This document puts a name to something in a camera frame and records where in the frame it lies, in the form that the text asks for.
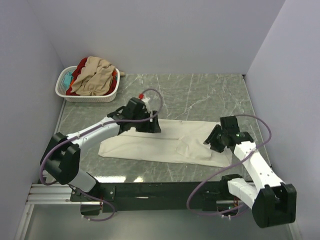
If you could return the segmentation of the cream white t-shirt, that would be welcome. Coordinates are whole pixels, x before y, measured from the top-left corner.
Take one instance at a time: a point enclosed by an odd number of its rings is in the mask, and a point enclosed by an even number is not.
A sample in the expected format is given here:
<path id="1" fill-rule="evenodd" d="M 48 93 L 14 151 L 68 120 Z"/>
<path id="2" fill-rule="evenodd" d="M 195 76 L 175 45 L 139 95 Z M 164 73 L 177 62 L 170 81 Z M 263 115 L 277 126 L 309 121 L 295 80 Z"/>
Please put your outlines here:
<path id="1" fill-rule="evenodd" d="M 225 168 L 232 163 L 232 152 L 210 149 L 204 141 L 216 122 L 160 119 L 160 133 L 142 133 L 134 128 L 101 142 L 98 155 L 163 163 L 192 164 Z"/>

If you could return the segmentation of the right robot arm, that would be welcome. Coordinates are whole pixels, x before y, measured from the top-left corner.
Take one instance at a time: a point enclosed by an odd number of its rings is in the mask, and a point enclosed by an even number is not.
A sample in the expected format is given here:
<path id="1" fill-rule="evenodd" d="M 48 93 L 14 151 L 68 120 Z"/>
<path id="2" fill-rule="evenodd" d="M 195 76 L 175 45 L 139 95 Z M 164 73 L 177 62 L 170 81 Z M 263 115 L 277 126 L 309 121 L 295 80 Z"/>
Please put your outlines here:
<path id="1" fill-rule="evenodd" d="M 251 135 L 241 131 L 236 116 L 220 118 L 204 142 L 210 149 L 221 153 L 230 149 L 249 173 L 254 185 L 241 176 L 223 176 L 219 187 L 222 198 L 233 196 L 246 204 L 260 228 L 291 224 L 296 220 L 297 191 L 286 184 L 267 164 Z"/>

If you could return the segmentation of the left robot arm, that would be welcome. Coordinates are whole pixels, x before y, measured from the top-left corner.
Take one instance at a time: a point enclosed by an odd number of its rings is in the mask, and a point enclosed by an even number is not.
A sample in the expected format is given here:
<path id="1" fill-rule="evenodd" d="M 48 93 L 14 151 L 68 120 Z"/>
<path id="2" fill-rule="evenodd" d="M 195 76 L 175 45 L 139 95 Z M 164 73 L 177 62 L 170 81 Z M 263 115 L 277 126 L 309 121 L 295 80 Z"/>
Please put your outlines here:
<path id="1" fill-rule="evenodd" d="M 94 145 L 132 128 L 141 133 L 160 133 L 158 113 L 151 109 L 150 98 L 141 93 L 90 127 L 68 135 L 56 133 L 51 137 L 40 161 L 41 183 L 46 184 L 43 172 L 47 171 L 55 182 L 78 189 L 88 201 L 102 199 L 101 184 L 81 170 L 81 157 Z"/>

